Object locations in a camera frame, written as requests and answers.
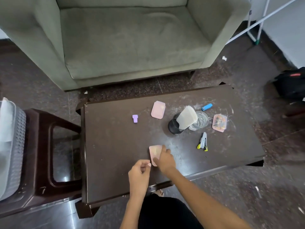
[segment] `black container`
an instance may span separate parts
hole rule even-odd
[[[177,118],[180,115],[180,112],[177,113],[176,115],[173,116],[173,119],[170,120],[170,122],[168,123],[168,130],[174,134],[180,134],[182,133],[184,130],[179,129],[179,123],[177,122]]]

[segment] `clear plastic cup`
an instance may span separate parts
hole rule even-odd
[[[196,111],[196,115],[198,116],[198,120],[189,126],[189,129],[193,131],[207,127],[209,124],[209,117],[203,111]]]

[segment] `armchair armrest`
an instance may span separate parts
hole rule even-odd
[[[212,65],[250,7],[248,0],[188,0],[191,16],[212,44],[200,68]]]
[[[60,88],[78,88],[65,65],[56,0],[1,0],[0,28]]]

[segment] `small pink box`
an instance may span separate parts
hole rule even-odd
[[[151,116],[157,119],[162,119],[165,111],[165,103],[156,101],[153,104]]]
[[[160,159],[160,154],[162,150],[162,145],[153,145],[149,147],[150,159],[152,161],[153,166],[157,166],[156,163],[153,161],[154,158]]]

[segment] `coffee table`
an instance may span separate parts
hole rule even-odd
[[[155,101],[166,104],[164,117],[151,117]],[[227,129],[207,127],[169,132],[170,119],[187,105],[205,113],[228,116]],[[194,180],[225,169],[263,160],[265,155],[241,100],[229,85],[145,96],[141,98],[88,103],[81,108],[82,200],[76,204],[80,218],[93,216],[104,203],[129,193],[128,171],[139,159],[150,159],[149,146],[165,144],[171,149],[177,169]],[[133,123],[132,115],[139,116]],[[203,132],[208,151],[197,149]],[[148,192],[171,186],[157,167],[151,168]]]

